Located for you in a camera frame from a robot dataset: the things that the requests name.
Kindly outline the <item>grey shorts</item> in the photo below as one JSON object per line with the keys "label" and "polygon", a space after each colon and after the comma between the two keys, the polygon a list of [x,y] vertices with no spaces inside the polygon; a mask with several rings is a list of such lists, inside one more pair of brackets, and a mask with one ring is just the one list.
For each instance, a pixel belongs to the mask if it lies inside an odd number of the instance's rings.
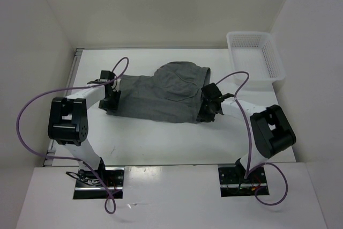
{"label": "grey shorts", "polygon": [[124,75],[118,109],[108,115],[169,123],[196,123],[202,88],[211,69],[192,62],[170,62],[152,76]]}

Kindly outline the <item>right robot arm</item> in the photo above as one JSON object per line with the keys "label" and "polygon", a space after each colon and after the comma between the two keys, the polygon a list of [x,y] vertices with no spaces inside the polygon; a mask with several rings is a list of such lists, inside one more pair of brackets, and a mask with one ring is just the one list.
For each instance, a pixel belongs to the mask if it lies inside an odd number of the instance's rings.
{"label": "right robot arm", "polygon": [[247,127],[248,153],[235,162],[235,176],[248,182],[254,170],[296,143],[295,133],[278,105],[269,107],[222,94],[215,83],[202,88],[202,105],[197,121],[213,122],[217,114],[242,120]]}

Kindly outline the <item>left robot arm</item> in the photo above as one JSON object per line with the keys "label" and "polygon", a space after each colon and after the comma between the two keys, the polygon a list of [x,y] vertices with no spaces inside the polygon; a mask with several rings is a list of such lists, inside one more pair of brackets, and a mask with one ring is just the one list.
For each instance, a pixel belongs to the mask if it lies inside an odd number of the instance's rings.
{"label": "left robot arm", "polygon": [[100,78],[90,81],[87,88],[51,102],[48,136],[63,145],[79,164],[79,172],[67,175],[88,186],[106,182],[107,172],[100,156],[93,150],[87,135],[87,110],[96,103],[104,111],[117,111],[121,91],[116,89],[116,75],[101,71]]}

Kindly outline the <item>white plastic basket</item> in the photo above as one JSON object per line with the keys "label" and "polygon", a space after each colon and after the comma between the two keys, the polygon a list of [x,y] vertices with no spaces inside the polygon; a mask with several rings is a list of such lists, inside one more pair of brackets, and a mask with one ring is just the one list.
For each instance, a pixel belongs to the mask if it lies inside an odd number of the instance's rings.
{"label": "white plastic basket", "polygon": [[226,39],[232,68],[249,73],[249,87],[265,87],[285,79],[284,66],[270,33],[229,32]]}

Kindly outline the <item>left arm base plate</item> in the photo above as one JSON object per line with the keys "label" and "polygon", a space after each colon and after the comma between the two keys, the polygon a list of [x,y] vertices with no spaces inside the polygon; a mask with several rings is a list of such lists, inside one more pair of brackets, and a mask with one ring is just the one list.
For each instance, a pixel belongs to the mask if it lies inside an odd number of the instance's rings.
{"label": "left arm base plate", "polygon": [[[103,173],[103,183],[112,193],[114,199],[123,198],[124,167],[106,167]],[[99,179],[90,171],[66,172],[76,180],[73,199],[93,200],[106,199],[109,195]]]}

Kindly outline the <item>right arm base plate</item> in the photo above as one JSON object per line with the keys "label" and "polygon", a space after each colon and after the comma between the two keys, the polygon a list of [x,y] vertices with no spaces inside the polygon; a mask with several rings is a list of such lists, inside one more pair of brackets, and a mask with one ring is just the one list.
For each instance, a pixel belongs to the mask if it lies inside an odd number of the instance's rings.
{"label": "right arm base plate", "polygon": [[263,167],[251,172],[245,179],[238,174],[234,164],[219,165],[218,175],[221,197],[245,197],[269,195],[267,179]]}

